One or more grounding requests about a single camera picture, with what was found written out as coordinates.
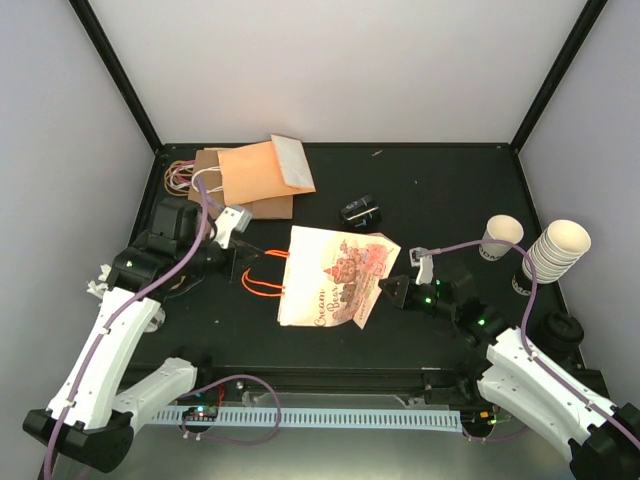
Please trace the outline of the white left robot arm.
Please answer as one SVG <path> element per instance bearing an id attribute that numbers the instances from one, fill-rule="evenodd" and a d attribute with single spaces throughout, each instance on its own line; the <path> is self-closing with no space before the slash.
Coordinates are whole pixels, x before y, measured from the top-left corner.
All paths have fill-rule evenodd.
<path id="1" fill-rule="evenodd" d="M 29 411 L 23 422 L 24 431 L 47 448 L 43 478 L 51 478 L 57 454 L 109 473 L 139 430 L 171 402 L 202 399 L 214 387 L 255 379 L 215 379 L 209 356 L 181 348 L 153 373 L 118 390 L 142 335 L 164 320 L 162 303 L 173 289 L 207 271 L 231 272 L 240 258 L 260 253 L 232 237 L 248 226 L 248 210 L 230 206 L 211 218 L 210 204 L 161 201 L 151 227 L 104 269 L 99 314 L 73 369 L 48 406 Z"/>

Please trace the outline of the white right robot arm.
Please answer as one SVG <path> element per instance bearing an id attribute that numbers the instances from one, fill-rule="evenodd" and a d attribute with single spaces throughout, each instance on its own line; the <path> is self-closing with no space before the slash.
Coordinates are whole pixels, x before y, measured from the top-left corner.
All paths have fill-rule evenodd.
<path id="1" fill-rule="evenodd" d="M 568 461 L 577 479 L 638 478 L 638 408 L 618 407 L 570 375 L 482 302 L 472 279 L 419 284 L 397 276 L 379 286 L 394 307 L 451 328 L 478 356 L 478 365 L 454 379 L 461 400 L 484 399 L 513 414 Z"/>

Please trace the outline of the printed white paper bag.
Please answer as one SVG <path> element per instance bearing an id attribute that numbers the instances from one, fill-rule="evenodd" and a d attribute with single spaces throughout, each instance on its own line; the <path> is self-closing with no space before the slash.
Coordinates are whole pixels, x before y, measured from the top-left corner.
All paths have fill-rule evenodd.
<path id="1" fill-rule="evenodd" d="M 277 298 L 281 326 L 364 328 L 401 247 L 380 233 L 359 234 L 311 227 L 291 228 L 290 245 L 266 254 L 285 261 L 279 284 L 245 270 L 241 284 L 252 294 Z"/>

